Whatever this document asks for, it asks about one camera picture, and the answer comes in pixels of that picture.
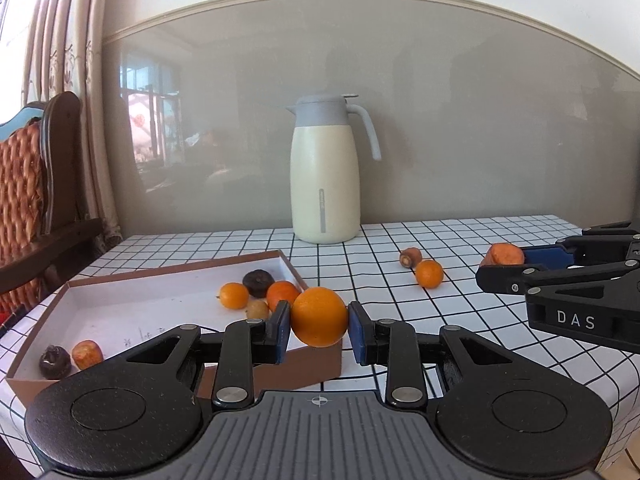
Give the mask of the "small orange on table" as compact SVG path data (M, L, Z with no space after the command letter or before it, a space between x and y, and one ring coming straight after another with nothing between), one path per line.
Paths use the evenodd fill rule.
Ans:
M416 282L423 288L435 289L444 280L444 269L435 260L422 260L414 270Z

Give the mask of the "dark passion fruit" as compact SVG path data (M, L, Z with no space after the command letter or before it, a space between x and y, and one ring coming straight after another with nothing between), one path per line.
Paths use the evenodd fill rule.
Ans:
M60 380L70 374L72 363L63 347L50 344L40 356L38 366L41 375L47 380Z
M250 271L243 276L242 284L246 287L250 296L264 299L269 287L274 283L273 276L265 270Z

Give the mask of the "wooden sofa with cushion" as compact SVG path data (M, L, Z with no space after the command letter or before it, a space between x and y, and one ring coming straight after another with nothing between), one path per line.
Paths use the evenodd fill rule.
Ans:
M82 212L80 99L31 102L1 125L1 321L88 266L98 218Z

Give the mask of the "cream thermos jug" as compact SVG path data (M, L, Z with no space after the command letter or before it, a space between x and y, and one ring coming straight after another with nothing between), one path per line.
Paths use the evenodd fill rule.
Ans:
M360 117L372 158L382 159L367 110L353 94L303 96L288 111L295 117L290 183L294 234L304 242L334 244L360 229L360 175L349 116Z

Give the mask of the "orange tangerine in box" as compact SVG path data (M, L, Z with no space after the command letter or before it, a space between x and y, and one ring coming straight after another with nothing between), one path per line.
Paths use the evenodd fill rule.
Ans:
M271 284L267 290L266 301L271 312L277 310L280 301L292 304L300 295L300 290L289 281L277 281Z

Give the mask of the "small tan longan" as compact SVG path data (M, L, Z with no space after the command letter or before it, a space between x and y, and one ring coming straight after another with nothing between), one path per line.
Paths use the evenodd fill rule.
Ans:
M270 309L265 300L251 299L246 306L246 317L254 318L255 320L267 321L270 317Z

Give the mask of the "beige patterned curtain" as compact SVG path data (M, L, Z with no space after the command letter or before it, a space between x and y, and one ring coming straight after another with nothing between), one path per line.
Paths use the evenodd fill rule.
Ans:
M108 169L102 47L106 0L36 0L22 97L47 101L64 91L80 99L80 210L102 221L98 247L122 241Z

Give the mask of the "checkered tablecloth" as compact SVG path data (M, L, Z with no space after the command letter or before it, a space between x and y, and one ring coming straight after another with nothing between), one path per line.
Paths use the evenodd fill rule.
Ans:
M329 246L304 243L289 229L133 235L81 276L98 278L280 249L309 285L332 288L344 300L362 301L371 318L402 318L424 333L435 333L445 323L459 324L599 393L614 418L599 466L606 469L639 433L638 356L532 330L521 298L486 294L473 276L492 242L529 245L577 231L555 216L535 216L369 224L354 240ZM421 287L416 268L400 265L399 253L409 247L419 248L422 260L442 266L444 280L437 288Z

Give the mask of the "large orange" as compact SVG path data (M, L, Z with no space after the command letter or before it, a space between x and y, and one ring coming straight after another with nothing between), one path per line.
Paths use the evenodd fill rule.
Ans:
M348 310L333 290L311 287L294 300L291 327L307 346L328 348L343 338L348 327Z
M221 286L218 300L226 309L241 310L246 308L250 293L242 283L230 282Z

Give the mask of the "brown cardboard box tray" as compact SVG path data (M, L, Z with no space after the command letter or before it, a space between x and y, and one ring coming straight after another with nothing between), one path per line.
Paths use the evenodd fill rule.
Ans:
M90 339L104 358L111 358L181 324L196 324L204 332L224 330L245 314L224 308L219 289L253 270L265 270L300 290L307 287L278 250L70 281L30 331L6 380L22 404L29 405L50 385L38 368L50 344L71 349Z

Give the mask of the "reddish carrot end piece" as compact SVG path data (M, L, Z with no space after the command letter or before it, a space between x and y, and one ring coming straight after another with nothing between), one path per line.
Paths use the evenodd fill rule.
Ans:
M422 252L417 247L403 249L399 253L398 261L406 269L415 268L423 259Z

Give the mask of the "orange carrot slice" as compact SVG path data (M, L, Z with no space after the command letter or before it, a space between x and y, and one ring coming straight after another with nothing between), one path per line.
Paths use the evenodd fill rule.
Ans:
M518 246L510 243L492 244L481 266L521 266L525 263L524 252Z

